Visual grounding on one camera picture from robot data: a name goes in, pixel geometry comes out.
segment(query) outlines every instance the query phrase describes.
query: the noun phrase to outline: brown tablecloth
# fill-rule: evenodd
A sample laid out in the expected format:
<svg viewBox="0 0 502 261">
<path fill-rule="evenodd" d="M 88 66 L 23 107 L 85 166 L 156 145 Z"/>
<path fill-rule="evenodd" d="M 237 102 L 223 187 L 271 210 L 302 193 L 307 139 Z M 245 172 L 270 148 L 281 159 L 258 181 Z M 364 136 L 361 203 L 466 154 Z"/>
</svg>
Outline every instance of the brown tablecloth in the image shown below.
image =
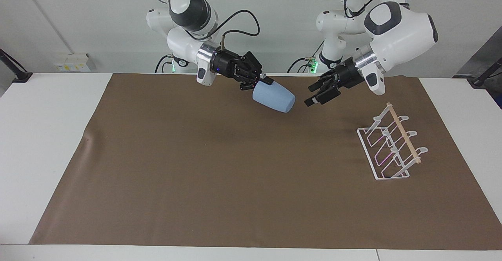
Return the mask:
<svg viewBox="0 0 502 261">
<path fill-rule="evenodd" d="M 502 226 L 418 79 L 288 114 L 218 77 L 113 75 L 31 244 L 502 250 Z M 376 181 L 356 129 L 386 102 L 429 148 Z"/>
</svg>

